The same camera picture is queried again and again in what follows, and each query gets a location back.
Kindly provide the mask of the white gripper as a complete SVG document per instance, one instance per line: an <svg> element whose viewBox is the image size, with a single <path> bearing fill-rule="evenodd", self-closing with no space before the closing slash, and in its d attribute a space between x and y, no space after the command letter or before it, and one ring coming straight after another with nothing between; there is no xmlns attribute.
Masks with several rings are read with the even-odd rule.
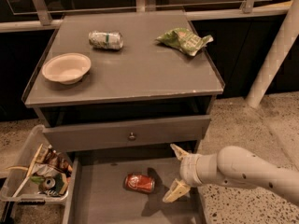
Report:
<svg viewBox="0 0 299 224"><path fill-rule="evenodd" d="M164 203L172 203L187 194L191 187L199 187L202 185L197 174L197 162L201 155L188 153L175 144L171 144L170 147L174 150L177 159L181 161L179 173L182 180L175 179L173 181L169 191L163 197Z"/></svg>

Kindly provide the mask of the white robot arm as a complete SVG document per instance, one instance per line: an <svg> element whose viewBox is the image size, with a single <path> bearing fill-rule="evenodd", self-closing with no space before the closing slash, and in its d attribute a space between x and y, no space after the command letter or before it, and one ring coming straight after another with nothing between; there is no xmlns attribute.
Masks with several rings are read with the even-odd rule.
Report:
<svg viewBox="0 0 299 224"><path fill-rule="evenodd" d="M218 185L226 188L264 188L295 205L299 204L299 172L279 168L256 154L235 146L222 148L212 155L188 153L171 144L180 161L179 174L164 195L165 203L172 203L191 188Z"/></svg>

